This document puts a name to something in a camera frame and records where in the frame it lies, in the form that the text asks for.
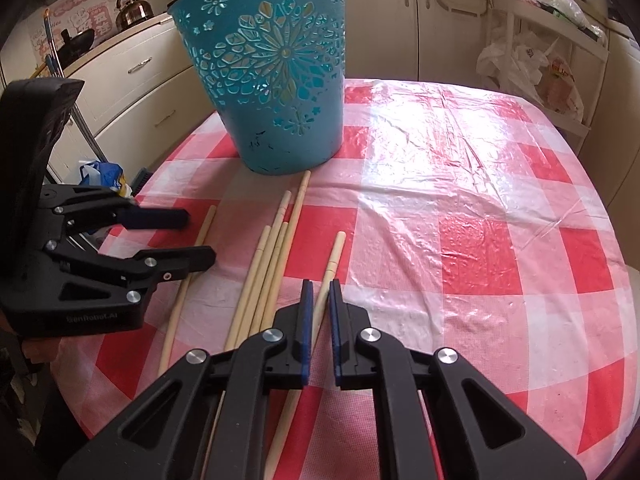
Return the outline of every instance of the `human hand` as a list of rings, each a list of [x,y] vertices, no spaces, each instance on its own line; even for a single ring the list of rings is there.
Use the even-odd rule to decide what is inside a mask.
[[[2,312],[0,312],[0,329],[15,334]],[[59,337],[25,339],[22,342],[22,353],[33,364],[50,363],[58,357],[60,341]]]

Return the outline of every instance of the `blue plastic bin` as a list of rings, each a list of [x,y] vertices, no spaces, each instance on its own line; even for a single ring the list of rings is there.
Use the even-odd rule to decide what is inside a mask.
[[[168,12],[251,170],[297,173],[335,155],[344,0],[178,0]]]

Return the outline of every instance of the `red and white checkered tablecloth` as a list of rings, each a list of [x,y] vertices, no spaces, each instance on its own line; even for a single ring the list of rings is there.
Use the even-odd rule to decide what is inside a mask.
[[[172,362],[222,350],[258,237],[300,175],[249,171],[213,114],[143,189],[178,206],[183,232],[112,230],[102,251],[193,244],[210,205],[216,265],[190,288]],[[638,405],[636,318],[602,203],[558,131],[527,102],[417,82],[346,83],[344,144],[312,171],[279,306],[316,292],[332,241],[347,301],[409,348],[456,348],[577,456],[609,463]],[[155,378],[177,283],[158,287],[142,329],[67,340],[54,372],[88,434]],[[276,480],[375,479],[369,392],[340,392],[326,320]]]

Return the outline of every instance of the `kettle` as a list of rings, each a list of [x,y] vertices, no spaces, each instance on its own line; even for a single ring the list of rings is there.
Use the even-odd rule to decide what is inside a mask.
[[[116,7],[120,11],[116,17],[116,26],[120,32],[154,16],[151,4],[144,0],[131,0],[123,8],[120,8],[121,3],[122,0],[116,1]]]

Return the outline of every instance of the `metal bolt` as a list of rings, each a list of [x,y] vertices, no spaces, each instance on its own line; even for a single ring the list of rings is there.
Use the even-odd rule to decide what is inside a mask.
[[[380,339],[382,337],[382,334],[377,328],[365,328],[360,332],[360,337],[368,343],[373,343]]]
[[[142,296],[140,296],[140,293],[136,290],[130,290],[127,292],[127,301],[129,301],[129,303],[137,303],[141,298]]]
[[[199,365],[207,358],[207,353],[204,350],[196,348],[195,350],[189,350],[187,352],[187,362],[191,365]]]
[[[452,365],[458,360],[458,352],[453,348],[441,348],[438,350],[438,359],[446,365]]]
[[[282,330],[278,330],[277,328],[268,328],[264,332],[262,332],[262,339],[268,341],[269,343],[275,343],[276,341],[280,341],[284,337]]]

